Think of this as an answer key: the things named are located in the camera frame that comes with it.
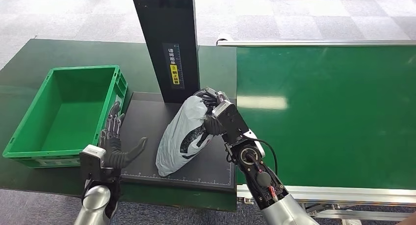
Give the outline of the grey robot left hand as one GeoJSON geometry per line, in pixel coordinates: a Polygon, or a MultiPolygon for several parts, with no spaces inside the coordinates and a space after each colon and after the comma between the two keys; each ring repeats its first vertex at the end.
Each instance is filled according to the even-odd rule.
{"type": "Polygon", "coordinates": [[[105,127],[100,131],[99,147],[106,150],[104,165],[108,168],[123,169],[135,160],[145,149],[147,137],[142,137],[137,146],[129,151],[121,148],[120,129],[125,114],[120,113],[121,103],[115,101],[107,115],[105,127]]]}

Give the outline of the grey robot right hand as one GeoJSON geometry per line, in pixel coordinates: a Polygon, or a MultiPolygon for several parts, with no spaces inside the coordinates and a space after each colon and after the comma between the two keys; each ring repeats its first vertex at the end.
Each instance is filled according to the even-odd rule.
{"type": "Polygon", "coordinates": [[[206,87],[194,93],[194,96],[202,98],[202,102],[207,107],[206,117],[204,120],[204,128],[208,134],[214,136],[224,134],[226,132],[225,129],[222,127],[219,121],[214,118],[212,111],[222,101],[229,101],[227,95],[222,91],[215,91],[210,87],[206,87]]]}

